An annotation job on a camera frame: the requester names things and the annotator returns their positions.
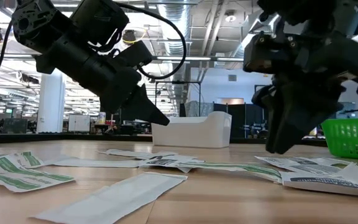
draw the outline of ceiling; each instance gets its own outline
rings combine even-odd
[[[158,12],[158,6],[153,2],[164,2],[169,0],[148,0],[149,10]],[[5,6],[11,3],[11,0],[5,0]],[[70,16],[75,9],[76,4],[79,1],[52,1],[55,6],[64,13],[66,16]],[[137,7],[145,7],[144,1],[124,1]],[[215,18],[211,18],[211,8],[213,0],[187,0],[190,3],[190,34],[186,40],[188,43],[189,56],[202,56],[202,47],[204,37],[207,31],[207,24],[210,19],[214,19],[216,23],[219,19],[219,13],[215,15]],[[211,48],[211,55],[223,54],[223,56],[230,55],[231,52],[237,49],[244,39],[241,34],[241,27],[246,19],[246,16],[258,11],[256,1],[243,1],[243,0],[230,0],[226,6],[227,10],[232,10],[236,20],[228,22],[225,20],[227,16],[223,16],[222,23],[218,34],[215,38],[214,45]],[[223,7],[222,0],[218,6],[218,12]],[[5,33],[7,24],[10,21],[9,15],[12,14],[14,6],[0,8],[0,28],[2,33]],[[158,21],[150,16],[128,12],[126,14],[130,20],[126,29],[135,30],[135,35],[138,39],[145,42],[146,46],[152,53],[152,55],[167,55],[165,43],[167,39],[163,38],[167,31],[163,30],[162,22]],[[123,47],[123,43],[118,43],[118,48]],[[6,52],[9,54],[36,54],[35,51],[24,47],[16,42],[15,38],[11,34],[7,44]],[[187,67],[199,67],[200,64],[189,62],[185,64]],[[159,61],[152,62],[144,67],[146,72],[153,75],[160,75],[168,73],[172,70],[175,64],[171,61]],[[3,61],[0,69],[0,108],[16,107],[18,112],[23,111],[25,115],[31,116],[36,114],[39,103],[40,85],[27,83],[22,81],[22,75],[27,75],[32,78],[42,81],[42,74],[38,73],[35,68],[35,61],[32,59],[19,59],[11,58]],[[190,80],[190,75],[183,76],[183,79]],[[149,98],[154,102],[155,100],[155,84],[144,78],[140,84],[146,84],[147,94]],[[178,91],[177,87],[171,84],[159,84],[160,90],[157,96],[157,107],[159,107],[167,115],[177,114],[177,104],[186,100],[186,87],[180,85],[182,89]],[[97,114],[99,111],[99,99],[92,92],[83,89],[77,82],[74,82],[71,78],[67,77],[66,95],[65,95],[65,116],[71,113],[83,113],[83,114]]]

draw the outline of white column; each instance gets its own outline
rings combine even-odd
[[[65,89],[65,74],[61,71],[55,69],[52,74],[42,74],[37,133],[62,132]]]

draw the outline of wooden table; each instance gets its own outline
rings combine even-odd
[[[254,156],[271,156],[263,145],[250,144],[233,144],[225,149],[154,147],[146,142],[112,141],[0,144],[2,153],[31,150],[42,157],[66,154],[88,159],[123,159],[95,152],[104,149],[173,151],[208,162],[258,162]],[[332,157],[326,148],[311,146],[295,146],[285,156]],[[176,169],[47,166],[39,170],[72,175],[76,182],[21,194],[0,186],[0,224],[49,223],[28,217],[145,171],[181,174]],[[187,175],[187,181],[118,223],[358,223],[358,197],[290,189],[242,172],[196,169]]]

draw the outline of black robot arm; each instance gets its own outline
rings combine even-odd
[[[266,150],[283,154],[314,127],[342,109],[341,83],[358,83],[358,1],[258,0],[260,20],[277,13],[274,35],[256,35],[245,49],[244,71],[273,74],[272,85],[252,102],[269,111]],[[305,22],[300,35],[285,23]]]
[[[113,47],[129,22],[115,2],[82,0],[70,18],[50,0],[18,3],[12,15],[14,35],[18,42],[41,53],[35,57],[38,72],[61,70],[98,95],[101,107],[109,112],[122,107],[134,119],[169,123],[147,98],[145,85],[137,85],[141,75],[136,70],[152,61],[144,43],[135,42],[114,55],[118,50]]]

